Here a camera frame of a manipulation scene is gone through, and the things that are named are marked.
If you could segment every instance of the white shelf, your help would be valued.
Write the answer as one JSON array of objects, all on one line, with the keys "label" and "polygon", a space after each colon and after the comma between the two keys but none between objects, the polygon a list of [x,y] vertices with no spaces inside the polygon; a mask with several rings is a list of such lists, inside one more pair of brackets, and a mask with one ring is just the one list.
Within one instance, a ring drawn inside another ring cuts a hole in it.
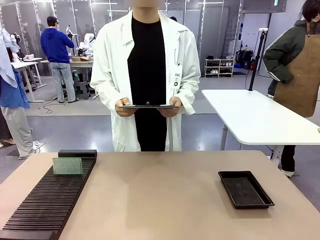
[{"label": "white shelf", "polygon": [[[207,66],[208,61],[215,61],[215,62],[219,62],[219,66]],[[225,61],[225,62],[231,62],[233,63],[232,66],[221,66],[221,62]],[[219,59],[219,58],[215,58],[215,59],[205,59],[204,60],[204,77],[206,76],[217,76],[218,78],[220,77],[220,75],[230,75],[231,77],[233,76],[233,72],[234,72],[234,67],[235,67],[235,59],[234,58],[226,58],[226,59]],[[207,73],[207,69],[218,69],[218,73]],[[231,72],[224,72],[224,73],[220,73],[221,69],[230,69]]]}]

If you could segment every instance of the black tray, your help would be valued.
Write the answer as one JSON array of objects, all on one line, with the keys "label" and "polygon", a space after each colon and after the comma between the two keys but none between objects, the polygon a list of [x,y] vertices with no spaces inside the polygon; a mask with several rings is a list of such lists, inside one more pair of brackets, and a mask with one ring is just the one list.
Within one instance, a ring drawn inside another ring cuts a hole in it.
[{"label": "black tray", "polygon": [[275,205],[251,171],[218,174],[235,209],[267,209]]}]

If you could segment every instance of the tablet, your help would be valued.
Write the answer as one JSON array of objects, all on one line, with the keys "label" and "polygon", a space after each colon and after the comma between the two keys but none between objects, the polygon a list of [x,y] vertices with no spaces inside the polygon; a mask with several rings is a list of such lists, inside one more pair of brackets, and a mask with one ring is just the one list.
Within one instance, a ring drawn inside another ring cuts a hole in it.
[{"label": "tablet", "polygon": [[178,109],[178,106],[174,105],[124,105],[121,109]]}]

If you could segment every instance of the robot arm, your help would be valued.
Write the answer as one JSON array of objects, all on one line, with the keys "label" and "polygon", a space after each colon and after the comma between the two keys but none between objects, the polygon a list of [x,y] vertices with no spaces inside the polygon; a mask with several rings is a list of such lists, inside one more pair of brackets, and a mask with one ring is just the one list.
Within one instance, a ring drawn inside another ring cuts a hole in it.
[{"label": "robot arm", "polygon": [[65,32],[66,32],[66,35],[67,35],[70,39],[72,39],[72,38],[74,37],[74,34],[72,33],[72,31],[71,31],[71,29],[70,29],[70,25],[68,25],[68,26],[66,27]]},{"label": "robot arm", "polygon": [[84,42],[80,42],[79,49],[81,49],[86,55],[93,55],[95,39],[96,35],[94,33],[86,33],[84,36]]}]

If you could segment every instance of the green jacket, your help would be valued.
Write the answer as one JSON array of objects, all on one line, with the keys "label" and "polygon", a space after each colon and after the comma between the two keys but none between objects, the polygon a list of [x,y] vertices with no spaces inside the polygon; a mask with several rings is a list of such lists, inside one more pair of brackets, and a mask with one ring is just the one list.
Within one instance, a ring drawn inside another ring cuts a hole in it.
[{"label": "green jacket", "polygon": [[[310,34],[320,34],[320,25],[311,22],[310,32]],[[307,22],[305,20],[298,20],[293,27],[281,34],[264,51],[263,61],[265,68],[273,78],[268,89],[269,95],[275,95],[278,82],[286,84],[294,78],[287,68],[287,65],[291,63],[304,48],[306,34]]]}]

